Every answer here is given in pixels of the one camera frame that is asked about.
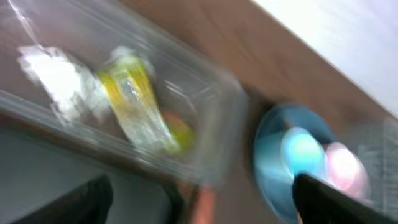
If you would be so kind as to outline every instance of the clear plastic packaging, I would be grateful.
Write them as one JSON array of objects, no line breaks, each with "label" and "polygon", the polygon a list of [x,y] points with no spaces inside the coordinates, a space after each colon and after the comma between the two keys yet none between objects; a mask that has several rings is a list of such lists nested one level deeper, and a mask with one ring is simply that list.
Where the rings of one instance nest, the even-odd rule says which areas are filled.
[{"label": "clear plastic packaging", "polygon": [[[148,169],[196,183],[221,180],[239,143],[247,104],[230,73],[109,1],[10,0],[0,6],[2,110]],[[59,47],[92,71],[99,70],[119,46],[145,55],[155,70],[152,84],[159,108],[192,128],[192,146],[182,156],[138,151],[113,114],[99,121],[92,111],[84,120],[62,125],[50,109],[51,97],[28,79],[17,61],[20,47],[37,44]]]}]

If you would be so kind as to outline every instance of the plastic bin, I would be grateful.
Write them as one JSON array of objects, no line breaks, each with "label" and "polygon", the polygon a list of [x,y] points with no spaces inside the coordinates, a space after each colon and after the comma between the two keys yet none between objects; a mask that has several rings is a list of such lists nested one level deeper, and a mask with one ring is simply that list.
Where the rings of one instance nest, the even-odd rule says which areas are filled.
[{"label": "plastic bin", "polygon": [[[16,17],[22,14],[28,30]],[[247,98],[239,82],[141,16],[109,1],[12,0],[0,8],[0,107],[98,152],[124,156],[146,169],[193,182],[215,184],[239,140]],[[163,110],[177,111],[195,131],[182,157],[138,153],[114,116],[102,123],[85,119],[63,126],[49,108],[51,99],[20,69],[18,47],[56,46],[92,70],[120,45],[145,55],[156,72],[154,88]]]}]

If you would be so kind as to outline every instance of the brown wooden surface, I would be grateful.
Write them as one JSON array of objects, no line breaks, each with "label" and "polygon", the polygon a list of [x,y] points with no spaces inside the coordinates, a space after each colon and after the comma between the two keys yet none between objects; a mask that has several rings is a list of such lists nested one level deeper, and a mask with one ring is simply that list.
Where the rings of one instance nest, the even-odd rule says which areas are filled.
[{"label": "brown wooden surface", "polygon": [[335,131],[390,116],[315,52],[248,0],[122,0],[231,70],[250,91],[246,139],[218,194],[216,223],[279,223],[261,200],[245,155],[268,101],[294,100]]}]

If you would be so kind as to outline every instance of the dark gray surface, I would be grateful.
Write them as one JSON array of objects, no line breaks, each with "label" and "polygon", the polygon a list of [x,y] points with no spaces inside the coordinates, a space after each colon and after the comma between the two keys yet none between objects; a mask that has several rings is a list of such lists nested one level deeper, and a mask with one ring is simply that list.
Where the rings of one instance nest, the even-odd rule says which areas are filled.
[{"label": "dark gray surface", "polygon": [[0,129],[0,145],[0,223],[101,174],[109,177],[114,195],[107,223],[164,223],[169,198],[158,184],[10,129]]}]

